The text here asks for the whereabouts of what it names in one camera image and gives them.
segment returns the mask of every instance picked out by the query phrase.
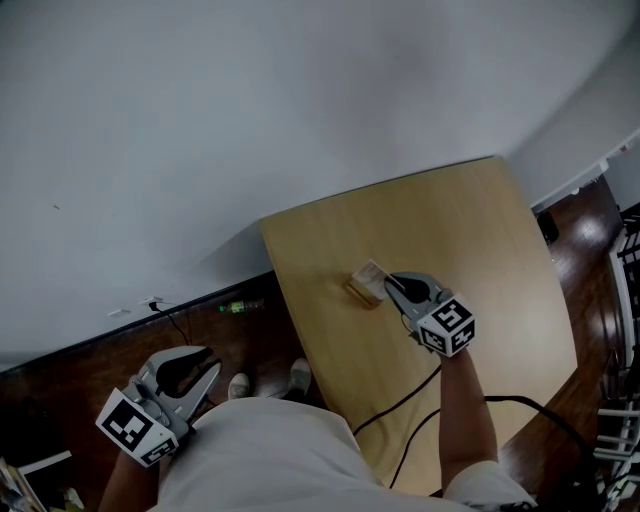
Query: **black cable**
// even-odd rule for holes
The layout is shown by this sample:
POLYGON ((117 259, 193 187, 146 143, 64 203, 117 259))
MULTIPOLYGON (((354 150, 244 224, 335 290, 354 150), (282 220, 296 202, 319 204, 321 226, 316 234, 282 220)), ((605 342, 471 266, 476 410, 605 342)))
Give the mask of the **black cable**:
POLYGON ((173 320, 173 317, 167 312, 167 311, 163 311, 162 309, 160 309, 158 307, 158 303, 157 302, 150 302, 149 303, 149 308, 151 309, 151 311, 156 311, 158 313, 164 313, 165 316, 167 316, 169 318, 169 320, 171 320, 171 323, 173 324, 173 326, 178 329, 178 331, 180 332, 180 334, 182 334, 182 337, 184 338, 184 342, 187 345, 191 345, 191 343, 189 342, 187 335, 184 333, 184 331, 182 329, 180 329, 180 327, 178 327, 178 324, 176 324, 176 322, 173 320))
POLYGON ((396 474, 393 475, 393 480, 391 480, 391 485, 389 486, 389 489, 393 489, 393 486, 395 485, 396 480, 398 479, 398 475, 400 474, 400 470, 402 469, 402 465, 404 464, 404 460, 407 458, 407 454, 409 453, 409 446, 411 446, 411 441, 413 441, 413 438, 420 431, 420 429, 422 427, 424 427, 427 424, 427 422, 431 418, 433 418, 436 414, 438 414, 439 412, 440 412, 440 409, 436 409, 431 414, 429 414, 425 419, 423 419, 420 422, 420 424, 413 431, 413 434, 411 434, 411 436, 409 437, 409 440, 407 441, 407 444, 404 447, 404 453, 402 454, 402 458, 400 459, 400 464, 398 464, 398 467, 396 468, 396 474))
MULTIPOLYGON (((640 450, 640 442, 637 443, 636 445, 634 445, 634 447, 631 449, 630 452, 625 453, 625 455, 629 455, 629 457, 631 457, 634 453, 638 452, 638 450, 640 450)), ((605 489, 605 492, 607 492, 609 489, 613 488, 613 486, 615 484, 617 484, 620 480, 623 480, 624 478, 627 478, 629 475, 631 474, 631 470, 627 471, 626 473, 624 473, 623 475, 618 475, 617 477, 615 477, 614 479, 612 479, 608 484, 607 484, 607 488, 605 489)))
MULTIPOLYGON (((569 425, 564 419, 562 419, 560 416, 558 416, 555 412, 547 409, 546 407, 543 407, 539 403, 531 400, 530 398, 527 398, 526 396, 505 395, 505 396, 485 396, 484 398, 485 398, 485 400, 487 402, 518 402, 518 403, 527 405, 527 406, 531 407, 532 409, 535 409, 540 414, 542 414, 542 415, 546 416, 547 418, 549 418, 556 425, 561 427, 567 434, 569 434, 569 436, 576 442, 576 444, 580 448, 580 451, 582 452, 582 455, 584 457, 586 457, 592 463, 593 469, 594 469, 594 475, 595 475, 595 470, 597 468, 597 461, 596 461, 593 453, 591 452, 591 449, 589 448, 589 445, 582 438, 582 436, 580 434, 578 434, 578 432, 576 432, 576 430, 571 425, 569 425)), ((398 479, 398 475, 400 474, 400 470, 402 469, 402 465, 404 464, 404 461, 407 458, 407 454, 409 453, 409 447, 411 446, 411 441, 413 441, 413 438, 420 431, 420 429, 422 427, 424 427, 427 424, 427 422, 431 418, 433 418, 436 414, 438 414, 439 412, 440 412, 440 409, 437 409, 437 410, 433 411, 432 413, 430 413, 425 419, 423 419, 420 422, 420 424, 415 428, 415 430, 413 431, 413 433, 409 437, 409 440, 407 441, 407 444, 405 445, 404 453, 402 454, 402 458, 400 459, 400 464, 398 464, 398 467, 396 469, 395 475, 393 476, 393 480, 391 481, 391 485, 389 486, 390 489, 393 489, 393 486, 395 485, 396 480, 398 479)))
POLYGON ((173 324, 173 326, 176 329, 178 329, 178 331, 180 331, 180 334, 182 334, 182 337, 184 338, 184 342, 187 345, 191 345, 191 343, 189 343, 189 340, 187 339, 187 335, 182 331, 182 329, 180 329, 180 327, 178 327, 178 324, 176 324, 176 322, 174 321, 173 317, 169 313, 165 313, 165 315, 167 315, 169 317, 169 320, 171 320, 171 323, 173 324))
POLYGON ((413 332, 409 327, 407 327, 407 324, 404 323, 404 315, 402 313, 400 313, 400 321, 402 322, 402 327, 411 333, 413 332))
POLYGON ((431 382, 433 380, 433 378, 438 375, 438 373, 440 373, 440 369, 441 367, 438 366, 434 372, 429 375, 426 380, 420 384, 416 389, 414 389, 411 393, 409 393, 407 396, 405 396, 402 400, 400 400, 399 402, 397 402, 395 405, 389 407, 387 410, 379 412, 378 414, 376 414, 375 416, 369 418, 367 421, 365 421, 362 425, 360 425, 357 429, 355 429, 353 431, 353 435, 357 436, 358 433, 365 427, 368 427, 369 425, 371 425, 374 421, 379 420, 380 418, 382 418, 383 416, 386 416, 387 414, 389 414, 390 412, 395 411, 398 407, 400 407, 402 404, 404 404, 407 400, 409 400, 410 398, 412 398, 413 396, 415 396, 420 390, 422 390, 427 384, 429 384, 429 382, 431 382))

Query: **baseboard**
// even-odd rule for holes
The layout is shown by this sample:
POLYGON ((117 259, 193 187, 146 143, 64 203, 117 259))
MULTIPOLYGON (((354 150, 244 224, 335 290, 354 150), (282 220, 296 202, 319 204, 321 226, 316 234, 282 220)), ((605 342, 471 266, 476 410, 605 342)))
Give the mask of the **baseboard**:
POLYGON ((155 320, 158 320, 160 318, 162 318, 163 316, 165 316, 167 313, 172 314, 172 313, 178 313, 182 310, 185 310, 187 308, 190 308, 191 306, 195 306, 197 304, 201 304, 203 302, 207 302, 213 299, 217 299, 222 297, 223 295, 227 295, 230 293, 233 293, 235 291, 240 290, 241 288, 248 288, 250 286, 256 286, 257 283, 259 283, 260 281, 266 281, 268 279, 276 279, 275 277, 275 272, 273 270, 266 272, 265 274, 261 274, 259 276, 256 277, 252 277, 251 279, 247 279, 246 281, 242 281, 240 283, 228 286, 227 288, 223 288, 222 290, 218 290, 217 292, 213 292, 213 293, 209 293, 207 295, 204 295, 203 297, 199 297, 197 299, 191 300, 189 302, 185 302, 184 304, 180 304, 179 306, 175 306, 171 309, 166 309, 164 311, 162 311, 162 313, 156 313, 155 315, 151 315, 145 318, 141 318, 140 320, 136 320, 135 322, 131 322, 130 324, 127 325, 123 325, 122 327, 118 327, 117 329, 114 329, 113 331, 109 331, 106 332, 104 334, 100 334, 98 336, 94 336, 93 338, 90 338, 88 340, 85 341, 81 341, 79 343, 74 343, 73 345, 69 345, 68 347, 64 347, 61 348, 60 350, 56 350, 54 352, 51 352, 49 354, 46 354, 44 356, 40 356, 37 357, 35 359, 32 359, 30 361, 27 361, 25 363, 19 364, 17 366, 14 366, 12 368, 8 368, 2 372, 0 372, 0 379, 2 378, 6 378, 9 376, 9 374, 13 373, 13 372, 17 372, 17 371, 22 371, 25 370, 31 366, 37 366, 37 365, 41 365, 43 363, 46 363, 46 360, 52 357, 56 357, 59 356, 61 354, 64 354, 65 352, 70 352, 71 350, 77 350, 78 348, 84 347, 86 345, 89 345, 91 343, 98 343, 99 341, 102 341, 106 338, 109 338, 111 336, 115 336, 117 334, 120 334, 122 332, 128 331, 130 329, 135 329, 136 327, 140 327, 141 325, 144 325, 146 323, 149 322, 153 322, 155 320))

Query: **forearm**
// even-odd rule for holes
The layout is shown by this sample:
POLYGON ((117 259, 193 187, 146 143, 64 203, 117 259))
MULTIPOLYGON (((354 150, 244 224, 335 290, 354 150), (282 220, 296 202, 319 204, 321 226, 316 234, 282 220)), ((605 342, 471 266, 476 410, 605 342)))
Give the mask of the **forearm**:
POLYGON ((440 466, 442 488, 463 469, 498 460, 496 433, 469 352, 442 358, 440 466))
POLYGON ((158 501, 158 464, 143 468, 124 452, 104 491, 98 512, 146 512, 158 501))

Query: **light wood tabletop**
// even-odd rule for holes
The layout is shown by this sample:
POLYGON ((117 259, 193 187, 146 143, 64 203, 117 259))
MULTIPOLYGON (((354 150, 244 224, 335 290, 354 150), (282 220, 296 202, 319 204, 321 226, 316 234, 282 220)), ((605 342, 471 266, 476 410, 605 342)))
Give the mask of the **light wood tabletop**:
MULTIPOLYGON (((560 284, 531 210, 502 158, 414 174, 267 217, 262 232, 329 408, 352 428, 418 386, 439 358, 408 337, 391 300, 369 310, 345 291, 370 258, 433 275, 476 317, 470 347, 487 395, 547 403, 576 369, 560 284)), ((440 406, 439 377, 364 429, 358 443, 389 484, 408 437, 440 406)), ((501 446, 534 411, 491 404, 501 446)), ((395 488, 440 488, 438 420, 416 436, 395 488)))

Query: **white shirt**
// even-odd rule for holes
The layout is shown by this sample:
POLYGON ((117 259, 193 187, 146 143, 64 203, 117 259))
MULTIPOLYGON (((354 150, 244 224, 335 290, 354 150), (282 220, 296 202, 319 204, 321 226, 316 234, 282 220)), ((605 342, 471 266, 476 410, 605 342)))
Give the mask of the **white shirt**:
POLYGON ((469 506, 535 505, 495 462, 461 472, 445 499, 390 491, 367 466, 343 418, 294 402, 230 400, 194 428, 155 511, 469 512, 469 506))

